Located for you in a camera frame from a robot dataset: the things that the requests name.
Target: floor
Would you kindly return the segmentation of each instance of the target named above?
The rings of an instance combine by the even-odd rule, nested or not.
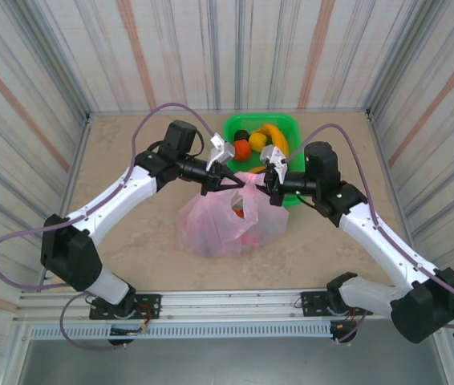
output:
[[[376,208],[397,230],[364,114],[298,113],[293,116],[299,123],[302,138],[325,123],[337,123],[347,130],[361,158]],[[204,116],[218,132],[222,131],[228,117],[226,114]],[[72,210],[85,205],[124,172],[130,160],[131,136],[141,118],[124,115],[93,119],[71,202]],[[190,115],[157,115],[140,132],[138,151],[161,140],[174,119],[186,120],[202,129]],[[326,130],[317,139],[332,144],[338,153],[342,178],[363,190],[343,137],[335,130]],[[284,237],[249,256],[210,259],[186,253],[176,235],[175,218],[179,209],[198,193],[197,184],[177,180],[140,204],[110,231],[99,246],[103,263],[138,290],[321,287],[347,271],[390,284],[387,275],[360,245],[305,205],[290,208]]]
[[[442,385],[432,337],[419,345],[367,320],[351,346],[328,338],[158,339],[90,352],[65,341],[30,345],[21,384]]]

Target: cable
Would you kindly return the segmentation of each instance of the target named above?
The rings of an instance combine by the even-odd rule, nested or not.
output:
[[[95,295],[87,295],[84,299],[84,301],[88,304],[88,305],[93,305],[93,302],[92,301],[88,301],[89,297],[93,297],[93,299],[96,299],[97,297]]]
[[[373,202],[373,198],[371,197],[371,192],[370,188],[368,187],[368,183],[366,180],[366,177],[364,176],[364,171],[363,171],[363,166],[361,165],[361,162],[359,160],[359,157],[357,156],[357,152],[355,151],[354,144],[352,143],[350,137],[348,136],[347,132],[345,130],[333,123],[328,123],[328,124],[323,124],[321,127],[317,128],[314,130],[307,138],[303,141],[300,146],[290,155],[286,158],[286,162],[289,163],[292,161],[293,158],[296,157],[304,149],[305,146],[321,131],[325,130],[326,128],[336,128],[341,134],[344,136],[345,140],[348,143],[348,147],[350,148],[350,151],[352,153],[352,156],[354,157],[355,164],[357,165],[357,169],[359,170],[359,175],[361,176],[361,181],[363,182],[364,190],[367,195],[368,199],[368,205],[370,207],[370,213],[371,213],[371,219],[373,220],[373,223],[379,233],[382,234],[382,236],[398,251],[407,261],[409,261],[414,267],[416,267],[421,273],[425,274],[427,277],[432,279],[435,283],[438,285],[442,286],[444,289],[449,291],[451,294],[454,295],[454,288],[452,288],[450,285],[448,285],[446,282],[441,281],[438,277],[436,277],[434,274],[430,273],[428,270],[426,270],[423,266],[418,265],[418,263],[414,260],[414,258],[410,257],[405,250],[403,250],[393,239],[386,233],[386,230],[384,230],[380,224],[379,220],[377,219],[377,213],[375,211],[375,205]],[[359,327],[359,325],[362,323],[364,320],[364,317],[361,318],[361,321],[359,321],[355,327],[355,330]],[[449,327],[454,329],[454,325],[448,324],[445,327]]]
[[[63,307],[63,310],[61,311],[61,315],[59,316],[59,329],[61,330],[61,334],[63,337],[72,345],[75,347],[78,347],[79,349],[84,349],[86,351],[115,351],[116,349],[124,348],[127,346],[126,344],[123,345],[116,345],[116,346],[91,346],[91,345],[84,345],[82,343],[74,341],[70,336],[67,334],[65,331],[64,325],[63,325],[63,320],[65,318],[65,313],[67,312],[68,307],[70,304],[75,301],[77,298],[83,297],[85,295],[90,295],[90,293],[87,293],[86,291],[83,291],[82,293],[78,293],[74,297],[70,298],[70,300],[65,304]]]
[[[201,141],[201,150],[195,155],[190,155],[192,158],[199,156],[204,151],[205,148],[204,137],[202,136],[202,132],[197,131],[197,135],[198,139]]]
[[[148,320],[145,318],[143,311],[141,311],[138,306],[135,305],[136,311],[138,312],[139,315],[141,315],[141,318],[144,320],[144,323],[142,323],[142,326],[138,329],[138,331],[142,330],[144,327],[147,327],[148,325]]]
[[[150,146],[147,147],[147,150],[148,151],[154,151],[156,148],[158,148],[160,146],[160,144],[163,143],[163,140],[158,140],[154,143],[152,143]]]
[[[301,201],[304,205],[306,205],[307,207],[311,207],[312,209],[316,210],[316,208],[314,207],[314,205],[312,205],[311,203],[309,203],[308,201],[306,201],[305,199],[303,199],[302,197],[300,197],[299,195],[297,195],[297,198],[299,201]]]
[[[150,309],[150,306],[147,305],[146,303],[138,303],[137,306],[142,306],[144,307],[145,309],[147,309],[147,317],[148,317],[148,321],[150,321],[153,316],[152,316],[152,310]]]
[[[355,318],[355,311],[356,311],[355,308],[352,307],[352,311],[351,311],[351,313],[352,313],[352,318],[350,318],[350,323],[352,323],[352,322],[354,321],[354,318]]]
[[[354,329],[350,330],[349,333],[346,333],[341,338],[336,339],[336,342],[337,343],[343,342],[345,339],[347,339],[348,337],[353,335],[353,333],[355,333],[357,331],[357,329],[361,326],[361,324],[364,322],[364,319],[366,318],[367,314],[368,314],[368,310],[365,310],[363,316],[361,317],[361,319],[359,319],[359,322],[357,322],[357,325],[354,326]]]
[[[135,158],[136,158],[136,137],[138,136],[138,133],[140,132],[141,128],[147,123],[147,121],[154,114],[156,114],[159,110],[162,110],[163,108],[166,108],[166,107],[180,107],[180,108],[185,109],[186,111],[189,111],[192,115],[194,115],[201,122],[201,124],[204,126],[206,131],[211,136],[214,135],[213,131],[208,126],[208,124],[204,121],[204,119],[202,119],[202,117],[200,115],[198,115],[198,113],[196,111],[194,111],[192,108],[190,108],[190,107],[188,107],[188,106],[186,106],[184,104],[181,104],[181,103],[161,104],[159,107],[156,107],[155,109],[150,111],[143,118],[143,120],[140,122],[140,124],[138,125],[138,127],[136,128],[136,130],[134,131],[134,133],[132,135],[132,138],[131,138],[131,150],[132,150],[131,163],[129,164],[129,169],[127,171],[127,174],[125,175],[124,182],[127,182],[129,180],[129,177],[131,177],[132,171],[134,170],[134,166],[135,166],[134,163],[135,163]],[[32,234],[37,234],[37,233],[45,233],[46,231],[55,231],[55,230],[64,229],[67,226],[73,225],[74,223],[77,223],[77,222],[83,220],[86,216],[92,215],[95,211],[97,211],[98,209],[103,207],[106,203],[108,203],[111,199],[113,199],[113,197],[115,197],[116,194],[118,194],[118,192],[121,189],[122,189],[122,185],[119,184],[118,187],[115,188],[115,190],[113,190],[111,192],[111,194],[109,194],[107,197],[102,199],[101,202],[99,202],[97,205],[93,206],[91,209],[86,211],[86,215],[81,215],[79,217],[76,217],[74,219],[71,219],[69,221],[66,221],[66,222],[63,222],[63,223],[60,223],[60,224],[57,224],[57,225],[52,225],[52,226],[47,226],[47,227],[40,227],[40,228],[37,228],[37,229],[23,230],[23,231],[18,231],[18,232],[15,232],[15,233],[10,233],[10,234],[7,234],[7,235],[3,235],[2,237],[0,237],[0,244],[3,243],[4,241],[8,241],[8,240],[10,240],[12,238],[25,237],[27,235],[32,235]],[[21,283],[17,283],[17,282],[11,281],[6,275],[4,275],[2,273],[1,270],[0,270],[0,280],[3,281],[4,283],[6,283],[7,285],[10,285],[10,286],[13,286],[14,288],[17,288],[17,289],[20,289],[20,290],[25,290],[25,291],[26,290],[47,290],[47,289],[55,289],[55,288],[59,288],[59,287],[68,287],[68,285],[66,283],[57,283],[57,284],[54,284],[54,285],[45,285],[45,286],[44,285],[23,285]]]
[[[302,308],[302,304],[300,304],[300,306],[297,306],[297,302],[300,301],[302,299],[302,296],[298,297],[297,300],[294,302],[293,306],[295,309],[301,309]]]

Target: red stripe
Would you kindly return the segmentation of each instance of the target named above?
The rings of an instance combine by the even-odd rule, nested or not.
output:
[[[420,129],[427,123],[434,111],[439,107],[441,102],[444,100],[446,95],[454,88],[454,72],[450,79],[446,82],[441,92],[436,96],[436,98],[430,103],[430,106],[425,110],[420,119],[416,122],[412,130],[407,134],[403,142],[396,149],[395,153],[391,158],[389,158],[389,165],[393,167],[398,157],[402,154],[403,150],[412,142],[414,137],[418,134]]]
[[[322,0],[318,20],[314,26],[313,38],[310,42],[309,57],[307,58],[306,72],[302,82],[302,89],[298,97],[298,108],[306,108],[309,103],[310,89],[313,85],[316,70],[322,56],[326,33],[329,30],[330,16],[334,9],[335,0]]]
[[[148,106],[151,110],[153,110],[156,108],[156,94],[154,94],[154,89],[152,88],[144,50],[141,46],[138,31],[136,30],[136,20],[134,19],[131,1],[116,0],[116,6],[118,7],[118,11],[122,17],[122,22],[124,23],[124,27],[128,33],[132,53],[134,54],[134,59],[138,68],[138,74],[140,74],[141,84],[144,88],[145,95],[147,96]]]
[[[7,85],[0,78],[0,92],[6,102],[15,110],[18,116],[24,121],[28,128],[36,135],[36,137],[42,142],[43,146],[47,151],[57,160],[59,165],[63,167],[65,171],[68,171],[69,164],[63,158],[63,156],[58,152],[56,147],[51,143],[51,141],[45,136],[42,129],[34,121],[33,117],[27,112],[27,110],[22,106],[18,99],[13,95],[13,92],[8,88]]]

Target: vent grille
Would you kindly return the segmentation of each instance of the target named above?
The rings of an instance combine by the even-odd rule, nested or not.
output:
[[[135,329],[138,326],[121,327]],[[74,339],[125,339],[110,336],[111,324],[70,325],[65,328]],[[149,323],[142,334],[127,338],[244,338],[244,337],[330,337],[329,321],[300,322],[207,322]],[[58,325],[38,325],[31,331],[32,340],[63,339]]]

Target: white wall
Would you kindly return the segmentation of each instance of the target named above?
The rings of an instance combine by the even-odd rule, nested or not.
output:
[[[420,252],[454,268],[454,1],[444,2],[376,127]]]
[[[92,111],[363,107],[413,0],[26,0]]]
[[[0,236],[39,227],[59,211],[81,122],[0,2]],[[10,279],[37,283],[40,240],[0,247],[0,268]],[[0,281],[0,357],[18,295]]]

